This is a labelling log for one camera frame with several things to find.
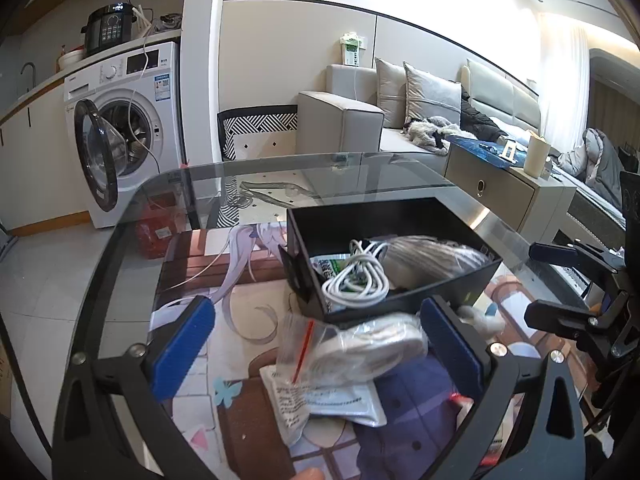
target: silver screw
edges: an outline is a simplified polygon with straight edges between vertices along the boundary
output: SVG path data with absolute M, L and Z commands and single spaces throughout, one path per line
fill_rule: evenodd
M 562 355 L 562 352 L 559 350 L 552 350 L 551 354 L 549 354 L 549 357 L 551 357 L 551 360 L 555 363 L 562 363 L 564 362 L 564 355 Z
M 507 355 L 507 347 L 502 343 L 493 343 L 489 346 L 489 350 L 491 350 L 491 353 L 496 357 L 504 357 Z
M 71 362 L 75 365 L 81 365 L 86 361 L 86 354 L 84 352 L 76 352 L 71 356 Z
M 146 353 L 146 346 L 142 343 L 135 343 L 129 347 L 129 355 L 132 357 L 142 357 Z

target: blue gripper pad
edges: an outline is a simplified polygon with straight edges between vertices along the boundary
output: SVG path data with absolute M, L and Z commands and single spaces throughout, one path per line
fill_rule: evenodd
M 196 296 L 171 323 L 175 325 L 174 333 L 151 365 L 151 391 L 156 400 L 175 397 L 215 322 L 216 310 L 211 300 Z
M 475 336 L 484 345 L 478 332 L 469 326 L 459 326 L 457 329 L 433 298 L 427 298 L 422 302 L 420 323 L 429 338 L 430 346 L 435 348 L 438 359 L 447 369 L 460 394 L 478 402 L 484 391 L 482 363 L 466 343 L 459 329 L 471 329 L 475 334 L 465 333 L 465 336 Z

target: curtain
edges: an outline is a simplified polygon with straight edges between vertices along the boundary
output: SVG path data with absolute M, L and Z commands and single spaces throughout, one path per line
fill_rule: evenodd
M 559 152 L 570 152 L 582 141 L 589 110 L 589 45 L 579 22 L 541 16 L 541 131 Z
M 612 87 L 591 80 L 587 126 L 607 134 L 615 146 L 640 149 L 640 105 Z

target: gray pillow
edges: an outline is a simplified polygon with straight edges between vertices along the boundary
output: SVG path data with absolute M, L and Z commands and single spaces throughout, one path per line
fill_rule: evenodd
M 411 119 L 440 116 L 460 126 L 462 86 L 418 70 L 403 62 L 406 73 L 406 113 L 404 124 Z
M 404 68 L 376 58 L 378 75 L 378 108 L 385 113 L 383 128 L 401 129 L 406 109 L 406 76 Z

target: black jacket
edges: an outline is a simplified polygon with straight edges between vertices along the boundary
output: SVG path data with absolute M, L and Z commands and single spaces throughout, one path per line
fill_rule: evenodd
M 469 94 L 464 88 L 460 101 L 460 129 L 487 142 L 496 142 L 498 137 L 506 135 L 489 117 L 469 104 Z

